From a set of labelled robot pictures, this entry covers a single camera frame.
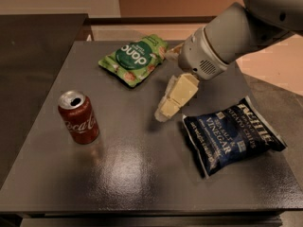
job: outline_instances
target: green chip bag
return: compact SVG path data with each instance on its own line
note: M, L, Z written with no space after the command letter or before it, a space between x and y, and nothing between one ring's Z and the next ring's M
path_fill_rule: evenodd
M167 49L168 43L153 34L124 45L98 64L134 87L163 62Z

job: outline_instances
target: red soda can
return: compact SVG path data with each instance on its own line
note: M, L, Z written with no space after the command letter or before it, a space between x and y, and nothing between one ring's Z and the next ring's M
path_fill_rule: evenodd
M88 96L75 90L68 91L60 96L58 111L74 141L84 145L97 138L98 123Z

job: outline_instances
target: soda can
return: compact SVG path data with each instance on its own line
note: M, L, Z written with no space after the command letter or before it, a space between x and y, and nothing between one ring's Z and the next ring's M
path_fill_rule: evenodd
M98 137L98 123L88 96L68 91L60 96L58 111L75 142L89 144Z

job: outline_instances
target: blue chip bag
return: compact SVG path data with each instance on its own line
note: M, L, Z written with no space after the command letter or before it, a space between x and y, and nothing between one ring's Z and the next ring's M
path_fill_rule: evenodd
M269 149L282 151L286 148L248 96L220 112L184 116L183 122L206 177Z

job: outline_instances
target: robotic arm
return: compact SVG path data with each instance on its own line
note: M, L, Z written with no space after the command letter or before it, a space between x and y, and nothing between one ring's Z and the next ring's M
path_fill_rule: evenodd
M303 0L243 0L186 39L179 66L209 80L237 58L303 35Z

